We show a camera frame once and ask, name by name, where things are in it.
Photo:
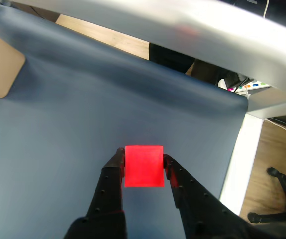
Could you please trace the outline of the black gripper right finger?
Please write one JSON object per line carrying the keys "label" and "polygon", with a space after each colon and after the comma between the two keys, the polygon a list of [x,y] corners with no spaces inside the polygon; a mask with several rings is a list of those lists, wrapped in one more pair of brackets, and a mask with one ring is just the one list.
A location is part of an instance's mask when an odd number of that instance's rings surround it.
{"label": "black gripper right finger", "polygon": [[172,157],[163,158],[186,238],[286,239],[286,213],[254,226],[223,205]]}

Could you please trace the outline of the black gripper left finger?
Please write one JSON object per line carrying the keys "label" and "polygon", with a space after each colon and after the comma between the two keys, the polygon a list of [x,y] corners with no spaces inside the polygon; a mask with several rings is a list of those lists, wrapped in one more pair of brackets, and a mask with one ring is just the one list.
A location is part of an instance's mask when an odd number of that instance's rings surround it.
{"label": "black gripper left finger", "polygon": [[126,219],[122,206],[122,178],[125,150],[119,148],[102,168],[92,201],[85,216],[67,230],[66,239],[126,239]]}

